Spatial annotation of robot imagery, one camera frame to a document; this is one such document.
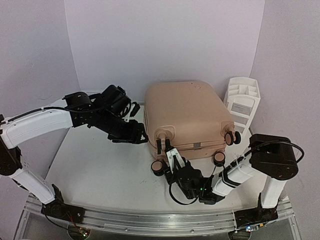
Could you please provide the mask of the pink hard-shell suitcase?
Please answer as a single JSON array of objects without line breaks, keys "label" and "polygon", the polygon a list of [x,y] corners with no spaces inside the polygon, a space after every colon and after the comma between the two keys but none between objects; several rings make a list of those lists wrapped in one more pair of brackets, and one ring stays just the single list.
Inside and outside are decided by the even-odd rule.
[{"label": "pink hard-shell suitcase", "polygon": [[241,134],[211,85],[204,81],[161,82],[144,95],[144,126],[149,150],[172,167],[166,143],[186,160],[223,157],[226,146],[239,144]]}]

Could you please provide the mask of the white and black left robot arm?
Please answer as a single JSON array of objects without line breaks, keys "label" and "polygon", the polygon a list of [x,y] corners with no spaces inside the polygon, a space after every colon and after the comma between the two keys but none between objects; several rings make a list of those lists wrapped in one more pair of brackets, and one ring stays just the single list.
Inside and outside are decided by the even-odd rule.
[{"label": "white and black left robot arm", "polygon": [[48,184],[22,160],[20,144],[52,132],[87,126],[107,134],[113,143],[140,145],[148,141],[143,123],[134,119],[140,105],[120,86],[104,91],[67,94],[55,102],[13,117],[0,117],[0,175],[33,194],[57,219],[67,214],[60,189]]}]

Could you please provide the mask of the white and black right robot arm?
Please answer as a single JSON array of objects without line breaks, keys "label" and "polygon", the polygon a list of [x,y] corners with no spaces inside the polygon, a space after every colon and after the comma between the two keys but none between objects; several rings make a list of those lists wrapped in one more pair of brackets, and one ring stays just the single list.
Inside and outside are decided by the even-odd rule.
[{"label": "white and black right robot arm", "polygon": [[168,162],[164,164],[163,174],[167,183],[169,186],[177,184],[191,203],[214,205],[257,174],[265,175],[258,206],[251,214],[257,222],[262,222],[277,207],[287,181],[298,174],[298,164],[305,156],[305,151],[287,137],[256,133],[250,137],[246,151],[228,166],[225,166],[225,154],[217,152],[213,164],[222,171],[204,177],[180,155],[169,139],[164,144]]}]

